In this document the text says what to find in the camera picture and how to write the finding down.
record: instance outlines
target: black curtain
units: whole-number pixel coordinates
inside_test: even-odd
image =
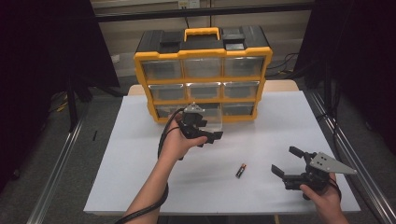
[[[89,0],[1,2],[0,190],[34,145],[51,95],[65,91],[70,77],[76,91],[91,81],[119,86],[92,18]]]
[[[295,71],[304,71],[310,88],[317,87],[325,74],[337,80],[342,92],[396,154],[396,3],[334,3],[338,7],[312,10]]]

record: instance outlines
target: gray floor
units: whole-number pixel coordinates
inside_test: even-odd
[[[297,80],[299,87],[304,83]],[[120,78],[119,91],[127,92],[135,83],[132,77]],[[121,98],[108,96],[102,91],[92,90],[93,101],[89,105],[88,116],[84,120],[78,140],[64,168],[59,186],[54,194],[43,223],[114,223],[117,217],[98,217],[82,212],[92,187],[106,144],[117,117]],[[388,197],[391,205],[396,205],[396,157],[389,152],[380,135],[369,131],[365,119],[348,101],[342,97],[339,105],[338,122],[348,140]],[[69,128],[68,111],[50,114],[47,127],[41,134],[35,149],[21,168],[21,178],[10,181],[0,194],[0,223],[26,223],[35,207],[41,191],[46,185],[52,168],[58,159]],[[332,135],[324,121],[319,122],[329,144]],[[362,197],[370,201],[361,183],[353,178]],[[362,197],[352,187],[361,206],[361,212],[347,214],[351,223],[377,223]],[[320,223],[316,214],[279,216],[280,223]],[[161,223],[275,223],[273,217],[162,217]]]

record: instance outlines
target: table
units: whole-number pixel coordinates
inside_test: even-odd
[[[268,91],[298,91],[297,84],[293,80],[266,80],[264,85],[264,92]],[[133,85],[128,95],[144,95],[145,92],[141,85]]]
[[[267,81],[265,85],[268,83],[276,86],[276,82]],[[293,86],[289,81],[277,84]],[[271,165],[287,175],[298,175],[304,172],[305,163],[289,153],[289,146],[330,156],[332,152],[301,91],[268,90],[273,89],[264,88],[256,120],[223,124],[221,140],[192,148],[176,164],[162,215],[315,211],[299,190],[284,189],[281,179],[271,173]],[[143,95],[124,97],[85,212],[122,214],[149,175],[163,125],[153,122],[146,105]],[[247,169],[238,179],[234,175],[242,163]],[[337,180],[343,191],[342,209],[360,211],[344,176],[337,175]]]

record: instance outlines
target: wall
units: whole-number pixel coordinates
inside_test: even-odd
[[[201,7],[242,7],[271,4],[308,2],[306,0],[201,0]],[[125,13],[178,9],[172,0],[92,0],[96,14]],[[273,64],[279,64],[288,53],[300,50],[310,11],[253,13],[188,18],[190,27],[235,27],[260,25],[274,51]],[[132,75],[133,57],[140,37],[146,30],[179,30],[187,28],[184,18],[114,21],[100,23],[108,50],[111,55],[120,55],[115,63],[118,76]]]

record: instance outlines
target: hand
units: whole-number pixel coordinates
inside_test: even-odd
[[[330,181],[335,182],[335,174],[330,173]],[[340,196],[337,190],[329,186],[326,192],[322,195],[317,195],[311,188],[307,185],[301,185],[300,190],[314,202],[317,208],[318,215],[326,224],[342,224],[348,223],[340,206]]]
[[[174,128],[176,129],[170,131],[166,136],[160,158],[177,161],[184,157],[191,147],[199,146],[207,141],[205,136],[187,139],[178,128],[176,120],[179,119],[181,119],[181,115],[177,114],[169,125],[168,132]]]

